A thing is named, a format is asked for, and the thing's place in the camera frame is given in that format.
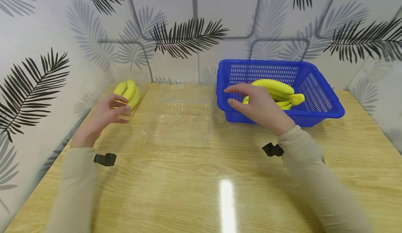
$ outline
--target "bunch of bananas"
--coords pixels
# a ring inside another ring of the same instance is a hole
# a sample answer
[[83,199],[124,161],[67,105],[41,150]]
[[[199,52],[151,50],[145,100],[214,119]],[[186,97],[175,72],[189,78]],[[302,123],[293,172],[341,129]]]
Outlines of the bunch of bananas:
[[[262,86],[276,101],[278,106],[283,110],[290,110],[292,106],[300,105],[304,102],[304,95],[301,93],[295,94],[294,89],[285,83],[273,79],[259,79],[251,83],[251,85]],[[243,104],[248,104],[249,97],[243,99]]]
[[131,106],[131,109],[140,101],[140,90],[138,90],[137,85],[131,79],[120,82],[113,93],[128,99],[128,105]]

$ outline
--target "white wall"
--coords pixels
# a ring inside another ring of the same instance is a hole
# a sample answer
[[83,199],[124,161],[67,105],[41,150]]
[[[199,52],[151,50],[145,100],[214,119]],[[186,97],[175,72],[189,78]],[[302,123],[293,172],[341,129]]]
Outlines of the white wall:
[[[122,0],[120,3],[111,3],[115,12],[105,14],[91,0],[0,0],[3,51],[0,85],[5,89],[1,89],[0,100],[5,108],[10,109],[12,105],[6,101],[9,99],[6,93],[16,92],[22,99],[26,97],[22,91],[5,88],[13,64],[28,75],[21,61],[32,58],[35,68],[41,70],[40,56],[51,48],[59,56],[68,53],[69,59],[69,67],[65,69],[69,71],[66,85],[51,94],[55,98],[38,100],[38,103],[50,104],[45,109],[51,111],[48,116],[38,119],[35,126],[21,124],[21,132],[10,135],[12,142],[7,137],[0,140],[0,232],[71,138],[102,88],[111,81],[116,68],[131,69],[148,82],[192,80],[214,84],[222,59],[297,61],[304,58],[318,66],[335,88],[349,85],[353,91],[360,82],[355,96],[368,111],[375,109],[370,112],[374,113],[378,124],[391,124],[384,130],[395,145],[400,145],[402,110],[397,102],[388,104],[401,99],[397,91],[400,64],[392,68],[373,67],[369,60],[350,63],[340,61],[338,53],[323,53],[335,29],[341,29],[350,21],[361,20],[361,29],[374,21],[391,20],[400,8],[398,0],[312,0],[313,8],[306,10],[293,8],[293,0]],[[167,51],[164,54],[155,51],[150,31],[156,23],[160,26],[165,21],[169,31],[175,23],[187,22],[193,17],[204,18],[205,24],[222,19],[221,29],[229,29],[224,32],[224,40],[212,45],[210,50],[202,49],[198,53],[189,50],[187,59],[173,58]],[[99,43],[99,40],[112,42]],[[118,40],[136,41],[142,46],[116,43]],[[389,92],[396,97],[389,99],[386,95]],[[16,120],[5,120],[8,113],[5,108],[0,108],[2,129],[10,123],[16,124]]]

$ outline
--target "wood grain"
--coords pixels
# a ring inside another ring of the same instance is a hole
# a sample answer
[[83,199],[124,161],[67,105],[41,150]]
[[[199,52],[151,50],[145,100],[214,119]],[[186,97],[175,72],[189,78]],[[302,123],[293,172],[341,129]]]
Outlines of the wood grain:
[[[99,167],[93,232],[323,232],[280,158],[261,150],[276,142],[272,132],[229,124],[214,108],[204,146],[162,146],[143,137],[158,87],[150,85],[128,125],[110,125],[95,145],[117,160]],[[306,130],[354,192],[374,232],[400,232],[402,158],[349,92],[336,93],[346,115]],[[6,232],[44,231],[65,151]]]

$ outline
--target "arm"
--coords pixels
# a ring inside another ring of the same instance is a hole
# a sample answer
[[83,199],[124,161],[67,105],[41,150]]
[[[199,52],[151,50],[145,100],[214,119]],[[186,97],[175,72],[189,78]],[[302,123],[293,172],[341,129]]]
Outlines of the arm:
[[368,233],[355,199],[322,161],[321,149],[299,126],[278,137],[282,161],[328,233]]
[[322,162],[321,149],[280,109],[265,88],[238,84],[225,89],[225,92],[249,96],[248,105],[234,99],[228,103],[278,135],[278,144],[284,151],[283,164],[301,186],[326,232],[371,231],[357,203]]
[[98,166],[91,147],[72,148],[64,155],[61,187],[46,233],[90,232],[92,199]]
[[98,173],[93,146],[110,123],[128,123],[128,120],[119,118],[120,115],[130,115],[130,106],[125,103],[128,100],[122,96],[109,95],[95,105],[91,116],[75,132],[71,149],[63,158],[60,192],[50,212],[46,233],[90,232]]

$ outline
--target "forearm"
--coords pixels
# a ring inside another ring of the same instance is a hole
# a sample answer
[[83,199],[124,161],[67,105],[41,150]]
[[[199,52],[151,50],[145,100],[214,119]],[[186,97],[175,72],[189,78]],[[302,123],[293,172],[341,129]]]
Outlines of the forearm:
[[61,188],[51,210],[47,233],[88,233],[97,164],[93,148],[72,148],[64,155]]
[[370,227],[355,199],[322,161],[307,132],[294,127],[278,137],[282,161],[304,191],[327,233],[368,233]]

